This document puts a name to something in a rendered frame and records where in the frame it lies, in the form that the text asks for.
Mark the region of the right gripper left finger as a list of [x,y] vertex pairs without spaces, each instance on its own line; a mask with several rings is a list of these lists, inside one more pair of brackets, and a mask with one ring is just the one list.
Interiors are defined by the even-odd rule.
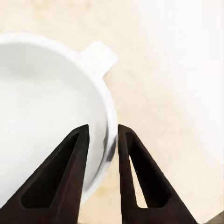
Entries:
[[78,224],[90,143],[74,128],[0,209],[0,224]]

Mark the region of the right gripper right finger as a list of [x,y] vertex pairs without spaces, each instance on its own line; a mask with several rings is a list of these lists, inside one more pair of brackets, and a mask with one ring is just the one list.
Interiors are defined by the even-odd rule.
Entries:
[[[119,124],[117,142],[122,224],[198,224],[135,131]],[[137,205],[129,156],[147,208]]]

